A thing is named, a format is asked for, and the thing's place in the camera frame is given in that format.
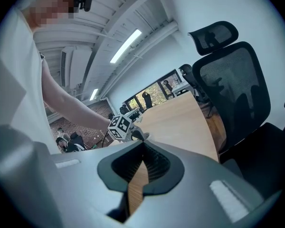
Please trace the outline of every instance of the white ceiling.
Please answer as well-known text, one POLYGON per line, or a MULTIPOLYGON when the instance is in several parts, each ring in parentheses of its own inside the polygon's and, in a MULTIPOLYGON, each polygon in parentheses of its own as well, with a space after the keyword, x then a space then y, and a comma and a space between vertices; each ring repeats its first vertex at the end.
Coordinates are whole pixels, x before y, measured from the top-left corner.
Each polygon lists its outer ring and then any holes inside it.
POLYGON ((142 35, 132 44, 133 48, 164 27, 166 21, 160 0, 93 0, 89 12, 80 10, 74 19, 68 19, 64 24, 38 30, 34 40, 37 48, 46 56, 51 75, 59 85, 61 50, 76 45, 86 45, 92 49, 91 64, 87 65, 83 83, 75 90, 65 88, 73 96, 81 94, 77 98, 84 101, 89 99, 95 88, 101 92, 108 79, 114 77, 114 72, 123 66, 127 56, 133 57, 130 54, 133 51, 127 50, 116 64, 110 63, 120 46, 136 29, 142 35))

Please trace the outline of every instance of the white t-shirt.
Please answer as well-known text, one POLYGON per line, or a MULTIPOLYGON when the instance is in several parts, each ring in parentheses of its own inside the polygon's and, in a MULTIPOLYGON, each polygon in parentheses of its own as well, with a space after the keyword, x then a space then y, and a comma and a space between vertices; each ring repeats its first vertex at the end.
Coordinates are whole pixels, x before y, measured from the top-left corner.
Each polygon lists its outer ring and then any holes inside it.
POLYGON ((41 59, 22 13, 12 8, 0 26, 0 125, 60 153, 48 124, 41 88, 41 59))

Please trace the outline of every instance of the black chair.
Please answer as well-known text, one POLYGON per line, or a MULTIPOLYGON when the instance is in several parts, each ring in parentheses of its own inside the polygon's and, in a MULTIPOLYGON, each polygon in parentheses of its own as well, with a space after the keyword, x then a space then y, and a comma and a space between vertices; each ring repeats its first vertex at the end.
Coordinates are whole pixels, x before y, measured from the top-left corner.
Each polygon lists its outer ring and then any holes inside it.
POLYGON ((190 35, 198 53, 209 54, 194 63, 192 72, 225 126, 220 162, 266 199, 285 187, 285 129, 262 125, 270 99, 257 55, 247 42, 228 46, 238 31, 225 21, 190 35))
POLYGON ((163 81, 163 84, 166 85, 166 87, 167 87, 167 88, 171 91, 171 93, 172 93, 172 89, 173 89, 173 88, 172 88, 171 85, 169 84, 169 81, 168 81, 168 80, 164 80, 164 81, 163 81))
POLYGON ((213 103, 210 101, 209 97, 206 96, 205 92, 202 88, 198 85, 197 81, 195 80, 192 74, 192 67, 189 64, 184 64, 179 67, 179 70, 183 76, 183 78, 188 82, 188 84, 194 90, 194 98, 198 103, 205 104, 201 107, 201 109, 209 108, 208 114, 206 118, 210 118, 211 110, 213 109, 213 103))
POLYGON ((152 107, 151 96, 147 92, 143 92, 142 97, 146 103, 147 109, 151 108, 152 107))
POLYGON ((119 111, 122 115, 125 115, 126 113, 129 112, 129 109, 127 108, 126 105, 123 105, 122 107, 119 108, 119 111))
POLYGON ((110 113, 110 114, 108 115, 108 119, 109 119, 109 120, 112 120, 113 117, 114 117, 114 114, 113 114, 113 113, 110 113))
POLYGON ((70 138, 71 138, 72 143, 79 144, 80 146, 84 147, 85 150, 87 150, 87 148, 85 147, 84 140, 83 140, 82 136, 80 136, 76 132, 74 132, 71 134, 70 138))

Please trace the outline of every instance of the wooden table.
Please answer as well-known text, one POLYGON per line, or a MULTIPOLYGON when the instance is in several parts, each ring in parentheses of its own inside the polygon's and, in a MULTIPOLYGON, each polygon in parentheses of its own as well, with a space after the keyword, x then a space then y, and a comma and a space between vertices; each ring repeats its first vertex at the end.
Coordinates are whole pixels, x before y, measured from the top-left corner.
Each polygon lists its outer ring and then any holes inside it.
MULTIPOLYGON (((150 138, 177 148, 206 155, 218 161, 216 148, 206 119, 191 92, 148 109, 140 126, 150 138)), ((148 172, 142 163, 129 183, 128 198, 133 214, 143 200, 143 186, 148 184, 148 172)))

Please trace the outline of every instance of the white wall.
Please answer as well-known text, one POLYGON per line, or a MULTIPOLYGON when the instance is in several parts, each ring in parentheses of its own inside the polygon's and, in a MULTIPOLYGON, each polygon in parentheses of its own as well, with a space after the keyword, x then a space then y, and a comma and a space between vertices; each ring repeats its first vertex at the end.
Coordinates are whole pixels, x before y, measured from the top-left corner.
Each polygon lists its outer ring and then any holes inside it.
POLYGON ((188 32, 220 20, 231 22, 239 41, 255 49, 267 83, 271 113, 267 121, 285 126, 285 23, 269 0, 166 0, 165 9, 177 21, 180 32, 164 40, 139 60, 109 92, 115 107, 160 76, 201 56, 188 32))
POLYGON ((168 72, 188 63, 173 36, 168 36, 143 55, 109 91, 108 98, 117 112, 122 102, 137 94, 168 72))
POLYGON ((267 121, 285 126, 285 23, 269 0, 166 0, 183 34, 178 41, 195 62, 199 56, 188 32, 220 20, 232 23, 239 31, 239 41, 252 45, 267 83, 271 113, 267 121))

